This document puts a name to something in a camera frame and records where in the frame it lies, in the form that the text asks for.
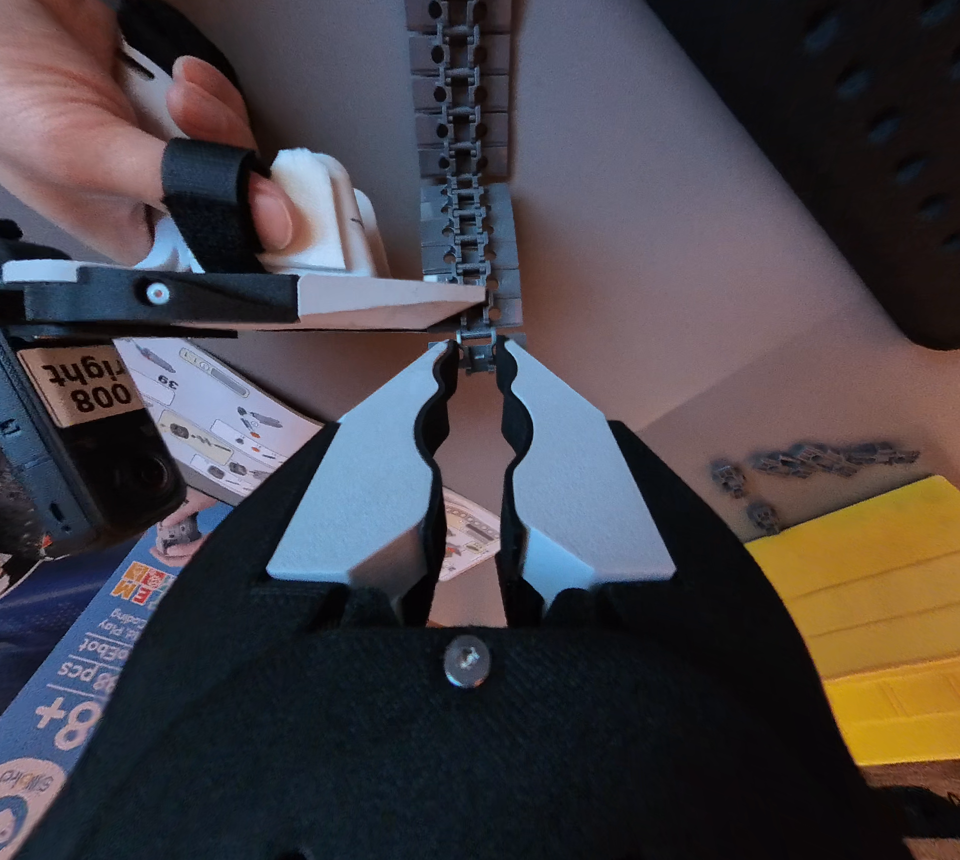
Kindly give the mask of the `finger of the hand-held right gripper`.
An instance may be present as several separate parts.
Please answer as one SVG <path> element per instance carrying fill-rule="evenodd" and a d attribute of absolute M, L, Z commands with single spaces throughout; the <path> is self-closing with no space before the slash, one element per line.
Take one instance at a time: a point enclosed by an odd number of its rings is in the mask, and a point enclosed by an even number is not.
<path fill-rule="evenodd" d="M 299 328 L 422 331 L 486 303 L 486 289 L 428 280 L 306 274 L 297 283 Z"/>

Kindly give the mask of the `person's right hand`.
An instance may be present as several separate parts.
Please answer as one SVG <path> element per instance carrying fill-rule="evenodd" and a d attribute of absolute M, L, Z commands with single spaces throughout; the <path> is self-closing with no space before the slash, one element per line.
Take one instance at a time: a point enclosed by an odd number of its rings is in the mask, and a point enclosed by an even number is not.
<path fill-rule="evenodd" d="M 132 266 L 153 244 L 165 144 L 118 81 L 102 0 L 1 0 L 1 181 L 26 206 Z"/>

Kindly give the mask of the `scattered loose track links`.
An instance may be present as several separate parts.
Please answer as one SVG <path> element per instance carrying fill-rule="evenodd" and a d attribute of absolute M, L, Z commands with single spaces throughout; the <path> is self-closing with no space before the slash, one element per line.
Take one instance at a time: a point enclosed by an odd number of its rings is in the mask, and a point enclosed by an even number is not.
<path fill-rule="evenodd" d="M 756 473 L 781 479 L 806 480 L 816 473 L 849 479 L 859 470 L 910 466 L 920 457 L 919 450 L 901 448 L 890 442 L 834 447 L 804 441 L 786 449 L 754 453 L 748 459 L 747 467 Z M 709 464 L 709 475 L 727 497 L 747 501 L 747 518 L 762 536 L 776 535 L 784 530 L 785 523 L 771 504 L 763 499 L 750 499 L 751 487 L 743 465 L 728 459 L 716 459 Z"/>

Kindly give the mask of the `grey desk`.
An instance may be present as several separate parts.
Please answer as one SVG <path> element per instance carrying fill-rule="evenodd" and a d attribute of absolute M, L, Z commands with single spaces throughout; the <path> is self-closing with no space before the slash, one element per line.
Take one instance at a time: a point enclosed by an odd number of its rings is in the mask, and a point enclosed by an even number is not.
<path fill-rule="evenodd" d="M 113 6 L 116 0 L 103 0 Z M 167 0 L 234 64 L 270 149 L 342 161 L 391 271 L 422 271 L 402 0 Z M 514 0 L 510 194 L 529 350 L 628 423 L 743 537 L 718 458 L 917 449 L 757 476 L 785 523 L 958 483 L 958 355 L 907 341 L 642 0 Z"/>

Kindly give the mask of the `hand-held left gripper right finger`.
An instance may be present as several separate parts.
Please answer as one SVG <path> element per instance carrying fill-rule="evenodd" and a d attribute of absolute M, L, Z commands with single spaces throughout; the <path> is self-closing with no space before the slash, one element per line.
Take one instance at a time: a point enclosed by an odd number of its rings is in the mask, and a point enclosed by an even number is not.
<path fill-rule="evenodd" d="M 563 590 L 671 578 L 605 416 L 515 341 L 496 346 L 501 432 L 514 452 L 496 556 L 508 625 L 538 625 Z"/>

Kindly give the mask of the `white instruction booklet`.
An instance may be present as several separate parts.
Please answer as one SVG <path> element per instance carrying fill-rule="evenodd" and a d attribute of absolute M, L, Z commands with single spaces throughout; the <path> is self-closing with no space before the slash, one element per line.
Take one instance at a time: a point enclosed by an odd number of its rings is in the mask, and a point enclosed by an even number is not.
<path fill-rule="evenodd" d="M 237 506 L 268 481 L 321 429 L 235 374 L 209 353 L 184 339 L 137 338 L 116 342 L 131 379 L 176 461 L 188 486 L 188 496 L 205 494 Z M 321 530 L 337 523 L 319 514 L 293 512 L 307 499 L 306 461 L 297 470 L 279 475 L 279 486 L 267 489 L 268 499 L 285 511 L 263 521 L 283 536 L 288 522 L 310 529 L 311 517 Z M 444 489 L 446 555 L 439 580 L 446 581 L 499 550 L 499 519 L 459 494 Z M 212 526 L 198 527 L 199 512 L 176 514 L 175 526 L 162 527 L 153 553 L 169 566 L 183 566 L 199 548 Z"/>

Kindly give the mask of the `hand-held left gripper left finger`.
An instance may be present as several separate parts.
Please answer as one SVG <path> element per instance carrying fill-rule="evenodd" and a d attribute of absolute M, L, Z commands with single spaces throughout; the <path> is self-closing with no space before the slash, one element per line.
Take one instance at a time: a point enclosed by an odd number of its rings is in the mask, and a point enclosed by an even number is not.
<path fill-rule="evenodd" d="M 434 454 L 459 360 L 454 342 L 435 344 L 342 416 L 270 577 L 378 589 L 406 624 L 426 623 L 447 539 Z"/>

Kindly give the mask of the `blue robot kit box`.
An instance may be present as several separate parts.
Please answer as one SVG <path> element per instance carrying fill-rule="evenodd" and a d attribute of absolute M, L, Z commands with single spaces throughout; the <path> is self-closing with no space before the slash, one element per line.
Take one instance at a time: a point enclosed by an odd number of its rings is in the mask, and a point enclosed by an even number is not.
<path fill-rule="evenodd" d="M 200 511 L 197 542 L 158 542 L 149 529 L 2 714 L 2 858 L 17 855 L 64 787 L 157 605 L 231 511 L 219 502 Z"/>

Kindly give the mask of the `yellow plastic bin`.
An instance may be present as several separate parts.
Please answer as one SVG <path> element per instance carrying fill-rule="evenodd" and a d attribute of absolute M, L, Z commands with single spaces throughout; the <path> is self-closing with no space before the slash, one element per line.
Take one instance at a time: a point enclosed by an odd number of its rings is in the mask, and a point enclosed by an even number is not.
<path fill-rule="evenodd" d="M 959 758 L 959 493 L 930 476 L 749 542 L 854 760 Z"/>

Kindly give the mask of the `black perforated chair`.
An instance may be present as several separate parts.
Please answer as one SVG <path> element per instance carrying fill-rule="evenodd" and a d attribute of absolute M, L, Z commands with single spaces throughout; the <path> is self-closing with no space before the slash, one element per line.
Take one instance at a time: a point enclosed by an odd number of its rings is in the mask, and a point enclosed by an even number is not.
<path fill-rule="evenodd" d="M 959 0 L 646 0 L 902 333 L 959 338 Z"/>

